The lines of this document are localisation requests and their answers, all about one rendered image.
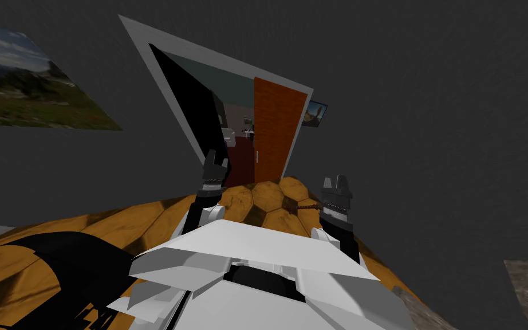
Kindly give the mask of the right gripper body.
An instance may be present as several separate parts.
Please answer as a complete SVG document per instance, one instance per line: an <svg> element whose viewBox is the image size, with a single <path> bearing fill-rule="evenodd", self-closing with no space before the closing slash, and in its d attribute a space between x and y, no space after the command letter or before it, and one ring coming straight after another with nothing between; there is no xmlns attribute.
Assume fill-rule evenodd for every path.
<svg viewBox="0 0 528 330"><path fill-rule="evenodd" d="M348 215L353 195L349 190L337 188L322 188L321 202L324 207L340 214Z"/></svg>

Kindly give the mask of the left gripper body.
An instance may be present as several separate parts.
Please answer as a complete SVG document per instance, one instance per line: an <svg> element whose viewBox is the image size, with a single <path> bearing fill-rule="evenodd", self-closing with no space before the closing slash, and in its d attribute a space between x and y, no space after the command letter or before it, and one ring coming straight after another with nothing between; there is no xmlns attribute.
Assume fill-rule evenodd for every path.
<svg viewBox="0 0 528 330"><path fill-rule="evenodd" d="M203 184L223 184L228 167L218 164L205 164L203 166Z"/></svg>

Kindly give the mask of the red-brown wooden door leaf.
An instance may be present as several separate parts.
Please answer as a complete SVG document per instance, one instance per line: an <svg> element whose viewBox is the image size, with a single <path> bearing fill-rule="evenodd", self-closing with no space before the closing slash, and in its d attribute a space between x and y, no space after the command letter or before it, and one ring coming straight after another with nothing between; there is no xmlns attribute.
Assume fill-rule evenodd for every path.
<svg viewBox="0 0 528 330"><path fill-rule="evenodd" d="M255 182L282 178L307 94L254 78Z"/></svg>

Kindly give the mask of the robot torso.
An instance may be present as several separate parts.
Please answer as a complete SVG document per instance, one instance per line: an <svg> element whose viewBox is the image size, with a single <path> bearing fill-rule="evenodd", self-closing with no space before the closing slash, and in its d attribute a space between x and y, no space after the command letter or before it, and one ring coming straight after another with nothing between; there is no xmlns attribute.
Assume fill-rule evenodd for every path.
<svg viewBox="0 0 528 330"><path fill-rule="evenodd" d="M129 330L416 330L405 304L325 234L225 219L139 254Z"/></svg>

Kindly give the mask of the small framed wall picture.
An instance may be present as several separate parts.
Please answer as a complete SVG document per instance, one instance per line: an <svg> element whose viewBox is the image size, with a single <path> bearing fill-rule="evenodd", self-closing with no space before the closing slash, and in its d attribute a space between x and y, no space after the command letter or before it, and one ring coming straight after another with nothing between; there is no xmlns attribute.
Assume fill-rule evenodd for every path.
<svg viewBox="0 0 528 330"><path fill-rule="evenodd" d="M302 125L304 127L318 127L327 108L328 105L326 104L318 103L316 101L309 101Z"/></svg>

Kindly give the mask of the large landscape wall picture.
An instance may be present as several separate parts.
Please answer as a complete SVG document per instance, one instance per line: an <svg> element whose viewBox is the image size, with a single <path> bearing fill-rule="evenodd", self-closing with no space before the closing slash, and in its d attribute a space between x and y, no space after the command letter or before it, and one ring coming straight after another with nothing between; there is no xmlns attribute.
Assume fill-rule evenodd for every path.
<svg viewBox="0 0 528 330"><path fill-rule="evenodd" d="M0 126L120 130L25 34L3 28Z"/></svg>

